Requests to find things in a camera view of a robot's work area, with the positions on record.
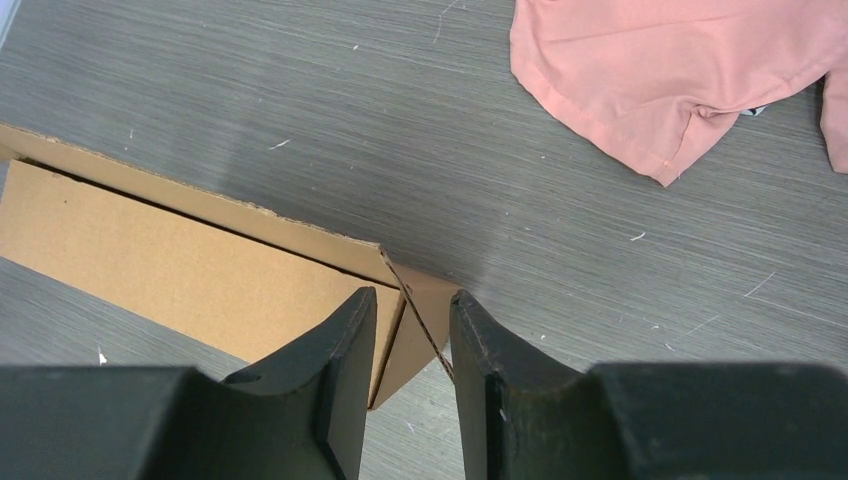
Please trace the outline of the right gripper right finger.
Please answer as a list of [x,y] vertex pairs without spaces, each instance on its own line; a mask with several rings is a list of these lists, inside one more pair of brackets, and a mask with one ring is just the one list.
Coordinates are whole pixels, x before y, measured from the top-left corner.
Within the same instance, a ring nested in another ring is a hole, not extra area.
[[466,478],[628,478],[599,380],[501,325],[465,290],[451,300],[450,344]]

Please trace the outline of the brown cardboard box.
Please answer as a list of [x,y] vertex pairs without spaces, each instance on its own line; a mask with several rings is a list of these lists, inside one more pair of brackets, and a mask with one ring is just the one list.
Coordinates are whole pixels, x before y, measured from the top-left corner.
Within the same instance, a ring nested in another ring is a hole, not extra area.
[[11,125],[1,255],[248,363],[377,295],[369,407],[449,336],[456,286],[347,237]]

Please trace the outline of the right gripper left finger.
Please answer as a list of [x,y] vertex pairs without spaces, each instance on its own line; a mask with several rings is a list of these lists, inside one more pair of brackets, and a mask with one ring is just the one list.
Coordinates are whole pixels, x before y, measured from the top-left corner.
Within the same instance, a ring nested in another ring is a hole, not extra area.
[[355,479],[376,336],[361,287],[318,326],[214,381],[180,373],[144,479]]

